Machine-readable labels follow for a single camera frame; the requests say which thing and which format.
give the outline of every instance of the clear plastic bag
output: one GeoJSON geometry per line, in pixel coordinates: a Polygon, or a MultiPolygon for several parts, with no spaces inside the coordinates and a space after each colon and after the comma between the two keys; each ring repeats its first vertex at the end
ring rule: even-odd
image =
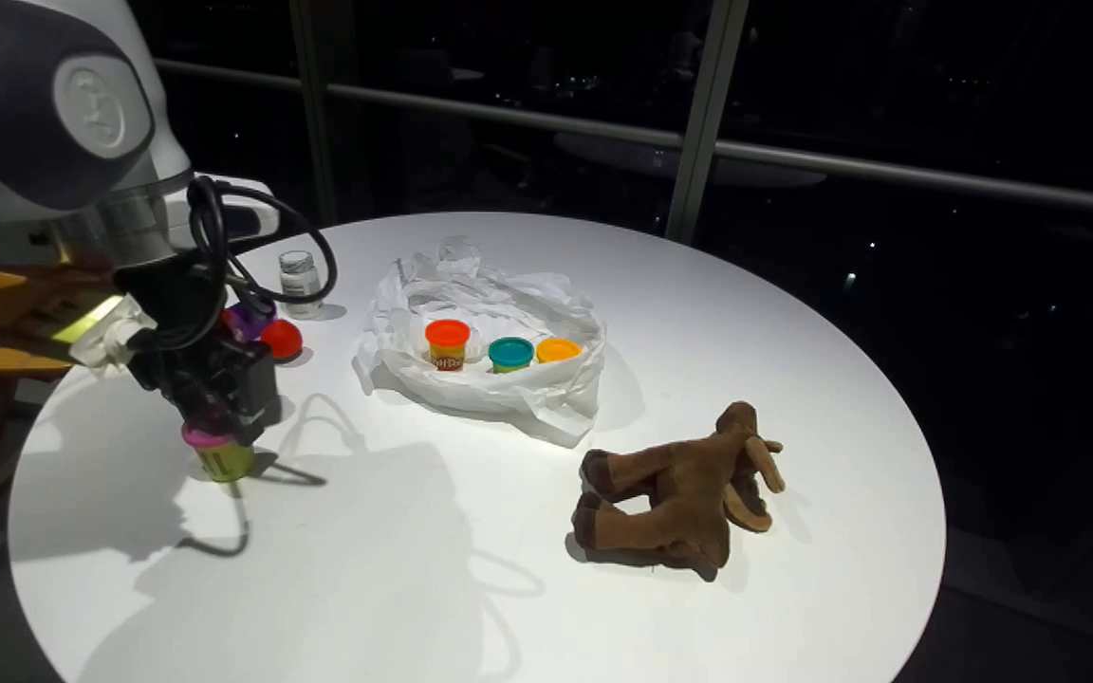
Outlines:
{"type": "Polygon", "coordinates": [[[353,356],[364,391],[401,391],[431,412],[496,418],[549,444],[574,450],[597,418],[602,328],[590,300],[557,272],[488,272],[469,243],[439,260],[411,256],[378,283],[368,332],[353,356]],[[435,371],[425,347],[429,321],[469,328],[466,370],[435,371]],[[493,371],[493,337],[574,337],[579,356],[493,371]]]}

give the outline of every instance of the orange ball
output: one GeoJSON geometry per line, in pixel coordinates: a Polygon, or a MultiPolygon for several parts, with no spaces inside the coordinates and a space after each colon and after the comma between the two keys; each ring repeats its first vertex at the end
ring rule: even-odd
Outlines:
{"type": "Polygon", "coordinates": [[[290,360],[297,360],[302,353],[302,336],[290,321],[272,321],[261,332],[261,342],[270,347],[277,364],[290,364],[290,360]]]}

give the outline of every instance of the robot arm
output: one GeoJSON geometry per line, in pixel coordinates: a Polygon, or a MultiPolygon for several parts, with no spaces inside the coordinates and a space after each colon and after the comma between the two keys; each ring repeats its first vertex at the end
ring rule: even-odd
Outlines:
{"type": "Polygon", "coordinates": [[[73,256],[110,265],[152,321],[128,337],[132,376],[191,424],[253,441],[272,420],[272,370],[209,328],[223,256],[206,269],[191,251],[187,188],[199,183],[125,0],[0,0],[0,219],[63,226],[73,256]]]}

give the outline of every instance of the brown toy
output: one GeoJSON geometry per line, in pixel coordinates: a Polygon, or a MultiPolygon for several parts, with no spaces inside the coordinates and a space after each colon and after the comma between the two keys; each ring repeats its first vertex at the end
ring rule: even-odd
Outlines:
{"type": "Polygon", "coordinates": [[[784,490],[773,451],[759,437],[759,413],[731,403],[707,441],[676,441],[634,456],[590,451],[579,462],[586,494],[574,512],[574,541],[586,557],[663,561],[715,580],[730,561],[730,520],[767,532],[769,512],[757,475],[784,490]],[[649,512],[621,512],[616,501],[649,499],[649,512]]]}

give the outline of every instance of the table surface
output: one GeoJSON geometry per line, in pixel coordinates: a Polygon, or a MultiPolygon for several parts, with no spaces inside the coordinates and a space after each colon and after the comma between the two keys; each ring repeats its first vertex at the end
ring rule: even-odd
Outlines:
{"type": "MultiPolygon", "coordinates": [[[[943,481],[886,371],[789,291],[653,236],[511,212],[325,232],[343,283],[282,370],[261,444],[325,486],[200,481],[180,418],[73,371],[24,444],[10,576],[63,678],[893,678],[944,566],[943,481]],[[598,418],[555,450],[501,420],[364,394],[353,353],[395,260],[466,236],[488,269],[566,272],[607,328],[598,418]],[[753,399],[784,441],[773,532],[731,532],[715,584],[566,551],[586,450],[702,437],[753,399]]],[[[247,256],[259,279],[292,243],[247,256]]]]}

